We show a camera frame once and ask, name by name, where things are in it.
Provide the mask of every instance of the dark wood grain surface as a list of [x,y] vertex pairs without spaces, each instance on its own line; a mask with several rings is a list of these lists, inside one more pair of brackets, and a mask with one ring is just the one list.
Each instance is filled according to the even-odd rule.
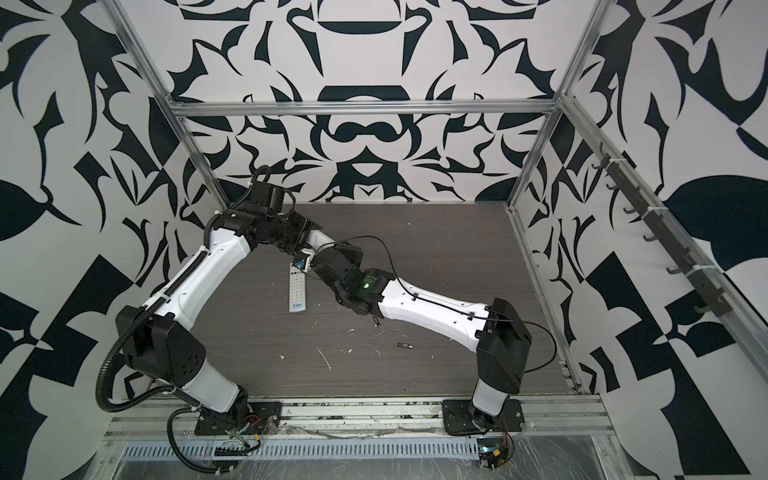
[[[297,210],[334,240],[380,237],[397,273],[421,288],[470,302],[490,303],[498,296],[523,320],[544,323],[500,203],[302,204]],[[353,243],[364,250],[364,269],[390,270],[380,243]],[[222,282],[193,330],[208,359],[251,395],[448,396],[474,391],[474,353],[410,323],[384,319],[377,328],[370,317],[336,303],[320,281],[306,279],[306,312],[288,313],[290,260],[272,246],[256,248]],[[551,356],[552,344],[539,328],[529,329],[531,368]],[[413,348],[400,348],[398,342]],[[521,388],[524,394],[566,391],[557,362],[527,374]]]

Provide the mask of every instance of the white remote control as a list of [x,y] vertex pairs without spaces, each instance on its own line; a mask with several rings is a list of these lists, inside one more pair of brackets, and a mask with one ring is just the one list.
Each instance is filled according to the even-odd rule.
[[304,272],[290,264],[289,269],[290,291],[288,295],[288,311],[290,313],[303,312],[306,310],[306,285]]

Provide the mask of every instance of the debris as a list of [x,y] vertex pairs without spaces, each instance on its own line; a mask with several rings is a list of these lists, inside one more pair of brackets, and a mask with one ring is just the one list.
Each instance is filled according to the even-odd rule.
[[[320,352],[320,355],[323,355],[323,352],[319,348],[317,348],[317,347],[315,347],[315,348],[317,349],[318,352]],[[331,371],[331,364],[328,363],[328,359],[326,358],[325,355],[323,355],[323,360],[326,361],[326,365],[328,366],[328,371],[330,372]]]

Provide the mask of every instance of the patterned wall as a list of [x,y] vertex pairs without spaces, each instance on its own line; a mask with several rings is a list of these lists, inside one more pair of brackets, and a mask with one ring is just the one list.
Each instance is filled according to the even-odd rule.
[[552,97],[594,0],[130,0],[177,99]]
[[[765,313],[768,5],[618,4],[577,99]],[[640,478],[768,477],[768,385],[597,162],[562,120],[518,205],[585,386]]]
[[227,196],[261,164],[298,201],[507,200],[543,114],[207,117],[190,129]]
[[[0,7],[0,478],[58,479],[109,423],[114,318],[201,243],[217,207],[93,0]],[[114,395],[140,388],[115,372]]]

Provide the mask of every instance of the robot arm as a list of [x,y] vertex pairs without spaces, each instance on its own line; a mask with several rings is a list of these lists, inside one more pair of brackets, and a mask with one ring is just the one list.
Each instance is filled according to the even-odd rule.
[[[490,306],[462,302],[419,289],[385,270],[363,272],[358,247],[334,242],[293,208],[280,213],[284,193],[281,187],[254,181],[239,202],[216,215],[198,254],[169,284],[141,308],[127,306],[118,314],[121,339],[113,350],[122,348],[128,366],[174,387],[173,394],[236,431],[247,415],[247,392],[207,361],[205,348],[189,330],[235,265],[260,243],[272,244],[294,255],[295,265],[316,272],[337,301],[356,313],[411,322],[477,352],[472,418],[479,429],[489,428],[507,395],[519,392],[531,345],[512,306],[500,299]],[[106,358],[102,371],[109,370],[112,360]],[[101,408],[115,412],[135,404],[116,406],[108,402],[108,393],[107,400],[104,396],[104,386],[97,382]]]

